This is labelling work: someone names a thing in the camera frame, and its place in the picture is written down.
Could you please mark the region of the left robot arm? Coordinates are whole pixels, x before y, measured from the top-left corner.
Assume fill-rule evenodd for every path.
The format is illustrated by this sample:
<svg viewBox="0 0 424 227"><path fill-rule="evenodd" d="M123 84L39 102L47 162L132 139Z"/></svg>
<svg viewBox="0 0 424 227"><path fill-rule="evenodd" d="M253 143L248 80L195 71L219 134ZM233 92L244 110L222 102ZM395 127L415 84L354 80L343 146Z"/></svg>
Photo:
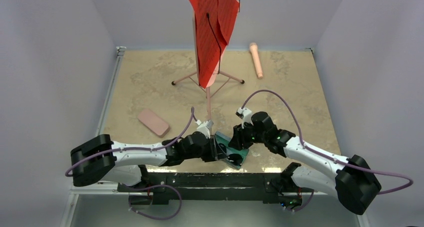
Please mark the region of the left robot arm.
<svg viewBox="0 0 424 227"><path fill-rule="evenodd" d="M149 186L142 166L172 167L189 159L214 162L225 154L213 135L199 131L155 144L122 143L100 134L71 150L71 168L65 175L72 178L75 187L109 181L142 192Z"/></svg>

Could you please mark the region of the blue glasses case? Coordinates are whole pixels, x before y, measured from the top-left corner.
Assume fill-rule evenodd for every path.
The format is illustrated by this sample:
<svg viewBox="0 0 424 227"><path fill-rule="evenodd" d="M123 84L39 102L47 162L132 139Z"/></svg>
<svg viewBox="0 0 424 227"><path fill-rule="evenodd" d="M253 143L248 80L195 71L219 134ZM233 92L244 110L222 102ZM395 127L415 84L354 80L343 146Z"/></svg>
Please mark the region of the blue glasses case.
<svg viewBox="0 0 424 227"><path fill-rule="evenodd" d="M242 164L248 156L249 149L237 150L229 147L231 138L219 131L215 132L214 138L217 143L217 150L225 157L222 160L233 169L241 169Z"/></svg>

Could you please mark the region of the black sunglasses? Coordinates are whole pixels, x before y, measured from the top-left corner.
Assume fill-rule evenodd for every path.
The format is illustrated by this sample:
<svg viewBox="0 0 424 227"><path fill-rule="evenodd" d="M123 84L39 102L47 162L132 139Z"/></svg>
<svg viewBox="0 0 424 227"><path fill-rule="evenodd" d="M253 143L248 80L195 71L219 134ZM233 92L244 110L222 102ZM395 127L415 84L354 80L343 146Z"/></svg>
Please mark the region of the black sunglasses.
<svg viewBox="0 0 424 227"><path fill-rule="evenodd" d="M235 150L226 146L224 143L218 144L219 148L226 154L225 161L228 164L235 166L236 168L240 168L246 158L246 155L243 152Z"/></svg>

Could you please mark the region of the pink glasses case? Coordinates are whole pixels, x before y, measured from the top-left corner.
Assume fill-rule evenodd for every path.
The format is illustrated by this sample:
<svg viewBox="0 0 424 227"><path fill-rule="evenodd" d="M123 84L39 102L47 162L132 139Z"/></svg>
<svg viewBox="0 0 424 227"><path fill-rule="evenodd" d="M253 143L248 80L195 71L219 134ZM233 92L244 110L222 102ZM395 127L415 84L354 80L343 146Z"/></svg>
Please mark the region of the pink glasses case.
<svg viewBox="0 0 424 227"><path fill-rule="evenodd" d="M156 136L163 138L170 130L170 125L149 108L143 109L137 119Z"/></svg>

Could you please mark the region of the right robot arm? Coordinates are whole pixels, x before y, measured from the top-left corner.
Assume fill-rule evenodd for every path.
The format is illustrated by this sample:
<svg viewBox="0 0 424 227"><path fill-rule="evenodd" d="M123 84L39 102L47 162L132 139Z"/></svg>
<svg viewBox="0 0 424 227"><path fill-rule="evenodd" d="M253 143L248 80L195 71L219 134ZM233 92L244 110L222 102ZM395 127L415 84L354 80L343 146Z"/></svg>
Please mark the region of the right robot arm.
<svg viewBox="0 0 424 227"><path fill-rule="evenodd" d="M326 193L356 215L363 215L380 193L382 186L363 157L333 154L302 142L293 132L279 129L264 111L239 108L236 115L241 124L233 127L229 147L244 150L263 144L273 154L302 163L286 168L280 178L284 189L300 187Z"/></svg>

